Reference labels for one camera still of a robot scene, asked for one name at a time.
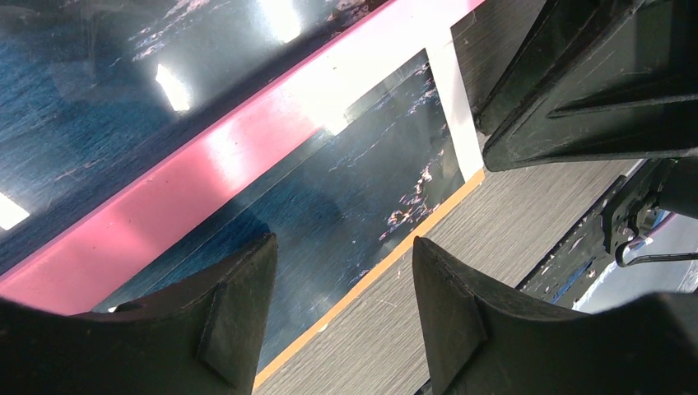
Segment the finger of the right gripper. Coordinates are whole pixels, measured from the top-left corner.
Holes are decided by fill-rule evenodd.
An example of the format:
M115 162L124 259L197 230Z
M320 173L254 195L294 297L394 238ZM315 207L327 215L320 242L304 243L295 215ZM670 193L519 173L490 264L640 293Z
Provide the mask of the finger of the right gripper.
M695 156L696 2L546 2L476 124L490 171Z

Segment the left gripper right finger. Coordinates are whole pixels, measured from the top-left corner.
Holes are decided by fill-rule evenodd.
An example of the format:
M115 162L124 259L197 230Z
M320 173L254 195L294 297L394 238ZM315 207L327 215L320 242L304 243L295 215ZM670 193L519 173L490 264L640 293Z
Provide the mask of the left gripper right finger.
M525 295L417 237L412 273L435 394L694 394L697 297L598 314Z

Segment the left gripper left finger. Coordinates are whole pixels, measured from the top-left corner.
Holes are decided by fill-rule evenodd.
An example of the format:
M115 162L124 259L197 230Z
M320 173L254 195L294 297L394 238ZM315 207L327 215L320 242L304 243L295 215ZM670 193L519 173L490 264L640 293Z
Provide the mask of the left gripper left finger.
M4 394L249 394L268 320L277 239L266 234L113 313L1 302Z

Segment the landscape photo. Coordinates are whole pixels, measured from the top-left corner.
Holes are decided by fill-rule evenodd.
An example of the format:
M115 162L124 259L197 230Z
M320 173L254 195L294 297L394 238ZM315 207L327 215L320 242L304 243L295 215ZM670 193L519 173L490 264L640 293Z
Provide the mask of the landscape photo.
M2 2L1 277L386 2ZM273 232L259 373L464 184L422 50L87 311Z

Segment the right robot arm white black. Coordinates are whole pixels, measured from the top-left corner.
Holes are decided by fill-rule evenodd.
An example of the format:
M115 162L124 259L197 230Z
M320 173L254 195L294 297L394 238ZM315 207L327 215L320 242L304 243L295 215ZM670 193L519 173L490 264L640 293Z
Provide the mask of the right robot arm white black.
M697 215L696 2L546 2L476 125L493 172L644 160L602 213L624 266L649 211Z

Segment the pink picture frame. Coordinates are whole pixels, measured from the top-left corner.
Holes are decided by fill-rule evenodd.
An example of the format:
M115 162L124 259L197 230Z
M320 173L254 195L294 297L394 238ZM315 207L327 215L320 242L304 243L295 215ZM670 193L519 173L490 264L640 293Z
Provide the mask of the pink picture frame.
M92 309L320 127L426 51L465 184L484 178L452 26L475 1L389 1L231 110L1 277L3 298L57 314Z

